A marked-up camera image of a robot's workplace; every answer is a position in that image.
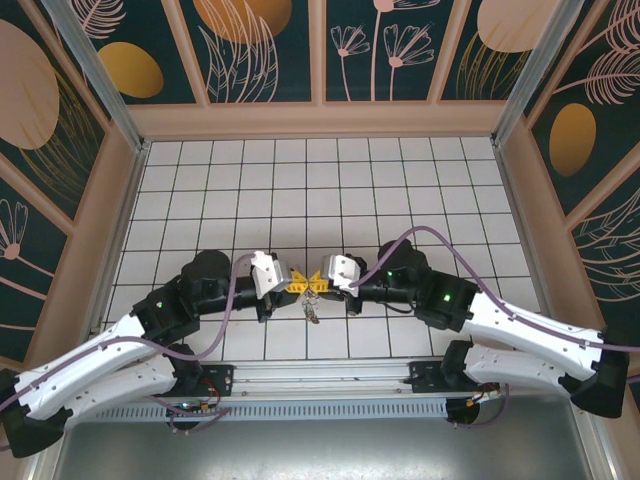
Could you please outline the grey metal sheet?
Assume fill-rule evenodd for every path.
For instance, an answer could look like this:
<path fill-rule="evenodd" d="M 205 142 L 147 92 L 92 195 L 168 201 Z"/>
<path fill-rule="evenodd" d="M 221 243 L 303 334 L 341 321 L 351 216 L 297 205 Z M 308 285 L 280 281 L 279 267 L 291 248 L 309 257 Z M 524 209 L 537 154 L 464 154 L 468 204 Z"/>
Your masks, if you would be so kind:
<path fill-rule="evenodd" d="M 93 423 L 47 451 L 34 480 L 623 480 L 587 415 L 553 397 L 492 406 L 490 426 L 443 419 Z"/>

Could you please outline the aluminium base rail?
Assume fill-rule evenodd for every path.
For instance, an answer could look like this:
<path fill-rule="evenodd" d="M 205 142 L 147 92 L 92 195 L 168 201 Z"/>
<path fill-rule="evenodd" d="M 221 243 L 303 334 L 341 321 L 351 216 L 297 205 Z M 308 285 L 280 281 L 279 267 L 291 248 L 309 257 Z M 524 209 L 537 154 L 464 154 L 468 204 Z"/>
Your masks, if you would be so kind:
<path fill-rule="evenodd" d="M 255 361 L 235 365 L 232 395 L 246 399 L 317 400 L 408 395 L 402 359 Z"/>

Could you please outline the aluminium side rail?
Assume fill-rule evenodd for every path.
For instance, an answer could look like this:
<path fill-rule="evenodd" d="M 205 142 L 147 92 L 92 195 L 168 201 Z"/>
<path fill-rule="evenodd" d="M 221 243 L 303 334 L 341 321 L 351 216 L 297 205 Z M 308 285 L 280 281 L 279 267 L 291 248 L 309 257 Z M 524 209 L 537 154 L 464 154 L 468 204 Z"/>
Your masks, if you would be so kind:
<path fill-rule="evenodd" d="M 113 228 L 108 237 L 105 254 L 88 305 L 83 340 L 90 339 L 100 332 L 102 317 L 108 307 L 112 282 L 119 265 L 119 258 L 125 243 L 131 213 L 148 158 L 149 145 L 150 143 L 143 139 L 140 148 L 132 158 L 131 168 L 118 203 Z"/>
<path fill-rule="evenodd" d="M 512 214 L 514 216 L 516 229 L 521 239 L 524 256 L 530 270 L 541 313 L 552 318 L 555 314 L 554 307 L 549 296 L 549 290 L 545 284 L 542 264 L 537 256 L 531 229 L 526 222 L 524 205 L 522 204 L 519 194 L 516 190 L 515 179 L 510 170 L 507 157 L 502 153 L 499 147 L 493 145 L 492 148 L 495 154 L 495 159 L 498 164 L 501 178 L 504 182 L 505 192 L 508 197 L 509 204 L 512 208 Z"/>

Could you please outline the wall panel with single flower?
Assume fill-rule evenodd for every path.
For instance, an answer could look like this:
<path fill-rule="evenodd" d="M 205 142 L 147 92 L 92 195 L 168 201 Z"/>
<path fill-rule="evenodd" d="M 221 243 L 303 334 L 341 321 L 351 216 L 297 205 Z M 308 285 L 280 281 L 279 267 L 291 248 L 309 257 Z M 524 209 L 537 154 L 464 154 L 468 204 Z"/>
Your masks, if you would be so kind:
<path fill-rule="evenodd" d="M 68 216 L 0 153 L 0 365 L 25 367 L 46 347 Z"/>

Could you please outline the wall panel with pink leaf outlines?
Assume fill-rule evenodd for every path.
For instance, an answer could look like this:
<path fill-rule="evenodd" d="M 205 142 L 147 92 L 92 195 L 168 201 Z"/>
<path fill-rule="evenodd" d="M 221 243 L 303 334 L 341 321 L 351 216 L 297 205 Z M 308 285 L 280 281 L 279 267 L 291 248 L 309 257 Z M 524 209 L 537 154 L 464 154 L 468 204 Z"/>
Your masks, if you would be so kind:
<path fill-rule="evenodd" d="M 606 326 L 640 347 L 640 182 L 615 189 L 572 236 Z"/>

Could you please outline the aluminium corner post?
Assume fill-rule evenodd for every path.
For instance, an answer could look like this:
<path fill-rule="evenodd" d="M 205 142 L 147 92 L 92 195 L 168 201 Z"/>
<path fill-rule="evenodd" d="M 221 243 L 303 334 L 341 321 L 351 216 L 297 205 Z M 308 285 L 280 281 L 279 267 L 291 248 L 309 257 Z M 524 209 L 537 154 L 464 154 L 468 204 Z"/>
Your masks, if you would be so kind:
<path fill-rule="evenodd" d="M 579 17 L 584 1 L 559 0 L 492 130 L 492 146 L 496 150 L 503 147 L 509 139 L 526 105 Z"/>
<path fill-rule="evenodd" d="M 96 49 L 81 28 L 71 5 L 67 0 L 41 0 L 41 2 L 74 57 L 86 72 L 89 82 L 94 86 L 96 93 L 123 134 L 127 144 L 135 153 L 139 153 L 143 147 L 143 137 L 135 126 L 122 96 L 115 88 Z"/>

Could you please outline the wall panel with orange oval and ferns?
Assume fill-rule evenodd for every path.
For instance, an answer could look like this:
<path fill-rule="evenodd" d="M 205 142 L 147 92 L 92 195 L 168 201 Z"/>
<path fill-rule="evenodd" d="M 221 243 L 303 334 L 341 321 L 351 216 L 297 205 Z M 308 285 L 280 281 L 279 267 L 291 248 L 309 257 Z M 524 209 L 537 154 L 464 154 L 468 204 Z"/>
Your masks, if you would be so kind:
<path fill-rule="evenodd" d="M 564 214 L 640 144 L 640 0 L 602 0 L 571 35 L 530 127 Z"/>

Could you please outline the wall panel with two flowers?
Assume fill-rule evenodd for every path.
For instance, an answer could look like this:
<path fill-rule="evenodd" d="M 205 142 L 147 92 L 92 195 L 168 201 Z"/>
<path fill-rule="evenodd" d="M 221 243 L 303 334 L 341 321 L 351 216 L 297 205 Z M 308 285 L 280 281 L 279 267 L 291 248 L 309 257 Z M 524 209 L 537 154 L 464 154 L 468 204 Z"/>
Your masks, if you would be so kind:
<path fill-rule="evenodd" d="M 328 102 L 428 97 L 453 0 L 326 0 Z"/>

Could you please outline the wall panel with small orange oval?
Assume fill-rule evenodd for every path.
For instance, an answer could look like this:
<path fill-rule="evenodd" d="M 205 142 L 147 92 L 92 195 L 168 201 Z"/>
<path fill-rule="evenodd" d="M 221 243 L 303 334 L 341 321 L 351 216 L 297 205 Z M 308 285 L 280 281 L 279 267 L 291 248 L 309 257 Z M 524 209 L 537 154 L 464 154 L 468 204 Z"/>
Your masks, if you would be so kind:
<path fill-rule="evenodd" d="M 193 104 L 162 0 L 67 0 L 128 105 Z"/>

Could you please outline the wall panel with orange circle and leaves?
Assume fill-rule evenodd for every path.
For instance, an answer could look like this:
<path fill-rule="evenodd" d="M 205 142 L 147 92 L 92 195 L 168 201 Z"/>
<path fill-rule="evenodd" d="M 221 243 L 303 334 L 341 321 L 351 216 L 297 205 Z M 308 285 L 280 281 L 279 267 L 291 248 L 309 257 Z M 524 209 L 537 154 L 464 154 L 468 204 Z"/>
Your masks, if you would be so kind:
<path fill-rule="evenodd" d="M 312 100 L 309 0 L 179 0 L 211 104 Z"/>

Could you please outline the wall panel with large peach oval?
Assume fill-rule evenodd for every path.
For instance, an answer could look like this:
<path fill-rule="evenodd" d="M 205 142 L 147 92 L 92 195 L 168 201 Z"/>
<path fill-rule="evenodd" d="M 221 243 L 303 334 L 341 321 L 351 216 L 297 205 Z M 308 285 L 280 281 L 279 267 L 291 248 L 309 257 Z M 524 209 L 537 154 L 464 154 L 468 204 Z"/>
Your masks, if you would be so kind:
<path fill-rule="evenodd" d="M 0 0 L 0 194 L 22 180 L 76 223 L 107 138 L 19 0 Z"/>

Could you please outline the wall panel with peach oval and gold fronds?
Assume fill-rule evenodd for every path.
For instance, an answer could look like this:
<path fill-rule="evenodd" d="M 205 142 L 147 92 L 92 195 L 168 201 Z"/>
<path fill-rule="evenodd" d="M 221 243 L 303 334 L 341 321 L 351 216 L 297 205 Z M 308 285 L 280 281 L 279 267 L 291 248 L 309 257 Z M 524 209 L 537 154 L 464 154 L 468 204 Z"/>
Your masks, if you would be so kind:
<path fill-rule="evenodd" d="M 507 99 L 556 5 L 557 0 L 470 0 L 441 99 Z"/>

